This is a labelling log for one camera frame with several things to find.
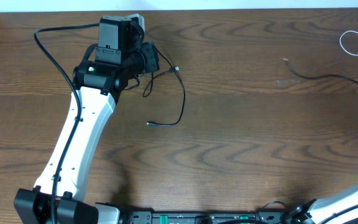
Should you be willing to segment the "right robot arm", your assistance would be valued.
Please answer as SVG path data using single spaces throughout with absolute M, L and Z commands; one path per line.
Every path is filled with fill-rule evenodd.
M 347 223 L 358 218 L 358 184 L 328 198 L 313 199 L 286 215 L 285 223 Z

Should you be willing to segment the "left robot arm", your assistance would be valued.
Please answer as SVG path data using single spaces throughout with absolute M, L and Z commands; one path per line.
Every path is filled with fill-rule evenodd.
M 122 223 L 120 209 L 85 203 L 88 174 L 105 124 L 131 79 L 159 69 L 139 14 L 103 16 L 90 45 L 67 78 L 70 109 L 53 154 L 32 190 L 19 189 L 14 207 L 23 223 Z

